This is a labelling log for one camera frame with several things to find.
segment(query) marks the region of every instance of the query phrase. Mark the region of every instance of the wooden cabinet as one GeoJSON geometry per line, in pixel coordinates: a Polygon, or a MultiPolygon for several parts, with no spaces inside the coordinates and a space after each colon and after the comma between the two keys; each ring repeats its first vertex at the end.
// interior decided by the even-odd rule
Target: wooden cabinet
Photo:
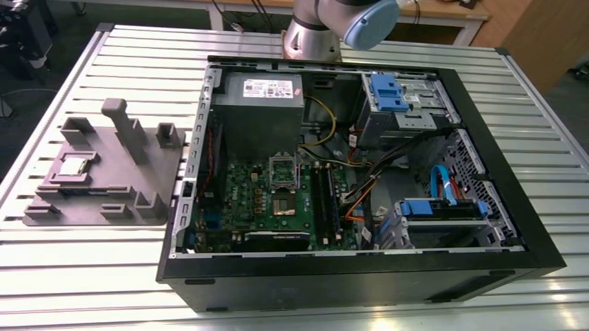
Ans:
{"type": "Polygon", "coordinates": [[[504,47],[546,93],[589,52],[588,0],[484,0],[493,18],[472,46],[504,47]]]}

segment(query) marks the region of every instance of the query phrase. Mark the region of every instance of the motherboard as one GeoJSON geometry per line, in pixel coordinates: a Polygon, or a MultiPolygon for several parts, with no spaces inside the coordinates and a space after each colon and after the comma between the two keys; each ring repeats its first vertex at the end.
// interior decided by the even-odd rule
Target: motherboard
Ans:
{"type": "Polygon", "coordinates": [[[351,224],[341,225],[338,215],[339,197],[347,192],[345,169],[329,163],[297,164],[289,158],[230,162],[223,208],[205,212],[197,221],[206,229],[197,236],[199,252],[235,252],[246,241],[278,250],[282,244],[301,251],[355,249],[357,231],[351,224]]]}

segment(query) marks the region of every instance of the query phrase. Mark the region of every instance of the aluminum slotted table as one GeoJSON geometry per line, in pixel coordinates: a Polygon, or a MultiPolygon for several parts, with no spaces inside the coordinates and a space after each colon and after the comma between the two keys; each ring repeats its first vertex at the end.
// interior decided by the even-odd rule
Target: aluminum slotted table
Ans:
{"type": "Polygon", "coordinates": [[[0,328],[589,328],[588,155],[513,59],[494,49],[386,42],[367,52],[342,46],[342,56],[349,62],[457,70],[568,264],[542,279],[512,283],[465,303],[195,314],[155,282],[164,226],[24,226],[23,210],[58,155],[67,117],[111,125],[102,100],[124,98],[143,127],[174,122],[191,129],[207,55],[281,56],[278,35],[100,28],[0,185],[0,328]]]}

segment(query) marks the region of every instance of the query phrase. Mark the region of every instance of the ram slot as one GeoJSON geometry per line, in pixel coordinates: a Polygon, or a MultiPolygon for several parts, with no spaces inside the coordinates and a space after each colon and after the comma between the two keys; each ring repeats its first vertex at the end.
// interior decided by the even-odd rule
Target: ram slot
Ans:
{"type": "Polygon", "coordinates": [[[327,177],[327,185],[325,186],[325,196],[329,198],[329,214],[331,220],[330,235],[338,241],[342,239],[342,227],[339,226],[339,215],[338,215],[338,199],[335,196],[335,183],[333,181],[331,168],[325,169],[325,176],[327,177]]]}
{"type": "Polygon", "coordinates": [[[323,186],[327,184],[323,172],[317,165],[311,169],[311,200],[313,200],[313,218],[315,223],[315,239],[318,245],[327,245],[329,242],[329,226],[330,210],[327,209],[327,200],[323,195],[323,186]]]}

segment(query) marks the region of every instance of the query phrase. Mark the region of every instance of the power supply label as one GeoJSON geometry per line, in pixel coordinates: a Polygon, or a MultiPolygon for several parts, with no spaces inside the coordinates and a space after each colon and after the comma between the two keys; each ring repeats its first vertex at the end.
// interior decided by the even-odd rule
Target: power supply label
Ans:
{"type": "Polygon", "coordinates": [[[243,84],[246,98],[293,99],[293,81],[269,81],[249,79],[243,84]]]}

